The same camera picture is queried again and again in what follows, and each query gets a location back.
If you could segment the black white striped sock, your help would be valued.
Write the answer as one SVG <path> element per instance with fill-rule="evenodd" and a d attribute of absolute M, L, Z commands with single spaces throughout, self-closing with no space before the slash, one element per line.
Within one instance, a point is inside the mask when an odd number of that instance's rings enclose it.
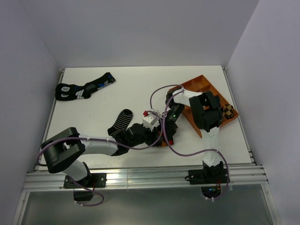
<path fill-rule="evenodd" d="M 109 136 L 113 136 L 118 132 L 126 131 L 128 128 L 130 122 L 132 121 L 133 113 L 129 109 L 122 110 L 114 124 L 108 128 L 107 132 Z"/>

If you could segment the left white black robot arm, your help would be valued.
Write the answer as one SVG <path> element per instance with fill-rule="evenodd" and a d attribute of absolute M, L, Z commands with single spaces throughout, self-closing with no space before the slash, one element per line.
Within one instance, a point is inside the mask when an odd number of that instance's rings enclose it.
<path fill-rule="evenodd" d="M 69 127 L 43 142 L 41 150 L 49 173 L 62 172 L 70 182 L 87 187 L 92 182 L 92 175 L 87 164 L 78 160 L 81 155 L 120 156 L 137 145 L 145 143 L 157 147 L 162 141 L 160 126 L 150 129 L 135 123 L 126 130 L 110 134 L 108 138 L 84 136 L 75 127 Z"/>

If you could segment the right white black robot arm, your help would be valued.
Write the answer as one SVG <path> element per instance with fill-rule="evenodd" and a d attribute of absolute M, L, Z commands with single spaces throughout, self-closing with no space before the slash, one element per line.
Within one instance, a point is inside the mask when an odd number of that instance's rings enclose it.
<path fill-rule="evenodd" d="M 203 150 L 190 154 L 176 152 L 170 144 L 172 135 L 166 130 L 166 125 L 171 121 L 176 122 L 185 106 L 191 109 L 192 120 L 202 134 L 204 145 Z M 177 88 L 168 91 L 166 108 L 170 108 L 170 110 L 165 110 L 162 129 L 166 144 L 171 151 L 182 157 L 191 157 L 202 153 L 201 178 L 203 181 L 212 183 L 225 178 L 228 179 L 228 164 L 219 151 L 218 134 L 222 116 L 219 100 L 213 96 L 211 91 L 193 92 L 184 88 Z"/>

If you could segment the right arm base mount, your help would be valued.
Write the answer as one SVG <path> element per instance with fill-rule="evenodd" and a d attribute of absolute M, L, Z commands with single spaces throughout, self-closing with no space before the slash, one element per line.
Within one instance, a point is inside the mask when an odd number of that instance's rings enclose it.
<path fill-rule="evenodd" d="M 189 170 L 185 180 L 190 185 L 204 185 L 204 184 L 226 184 L 228 175 L 226 169 L 222 169 L 221 172 L 215 174 L 208 174 L 204 169 L 201 170 Z"/>

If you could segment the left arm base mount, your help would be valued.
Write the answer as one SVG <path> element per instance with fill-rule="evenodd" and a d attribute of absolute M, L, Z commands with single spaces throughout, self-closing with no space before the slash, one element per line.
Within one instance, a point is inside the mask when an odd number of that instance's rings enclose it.
<path fill-rule="evenodd" d="M 106 176 L 106 173 L 91 173 L 77 183 L 86 188 L 104 188 L 106 186 Z M 79 188 L 67 175 L 63 187 L 66 189 Z"/>

